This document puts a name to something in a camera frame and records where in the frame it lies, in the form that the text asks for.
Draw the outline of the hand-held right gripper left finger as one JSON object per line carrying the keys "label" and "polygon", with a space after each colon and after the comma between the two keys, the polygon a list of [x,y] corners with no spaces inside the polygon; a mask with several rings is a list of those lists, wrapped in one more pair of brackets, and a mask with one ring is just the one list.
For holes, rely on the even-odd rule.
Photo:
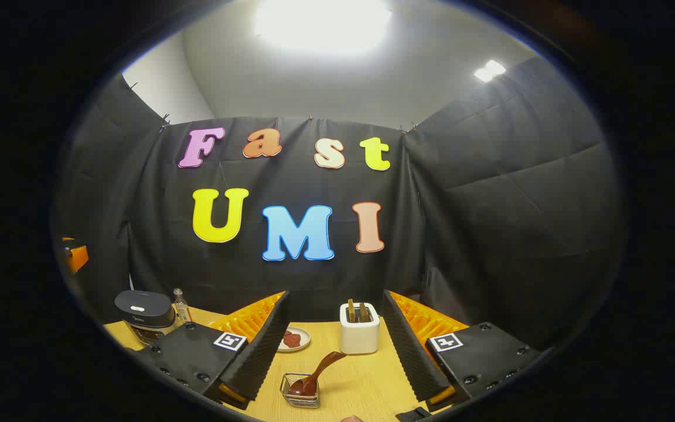
{"label": "hand-held right gripper left finger", "polygon": [[244,410],[255,400],[290,322],[288,291],[211,326],[188,322],[138,352],[142,366]]}

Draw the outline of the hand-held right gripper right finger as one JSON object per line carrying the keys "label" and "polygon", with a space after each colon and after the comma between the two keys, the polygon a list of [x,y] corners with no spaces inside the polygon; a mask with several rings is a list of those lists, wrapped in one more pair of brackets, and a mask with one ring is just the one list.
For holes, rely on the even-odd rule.
{"label": "hand-held right gripper right finger", "polygon": [[393,291],[383,320],[418,401],[437,411],[490,393],[541,358],[491,322],[464,324]]}

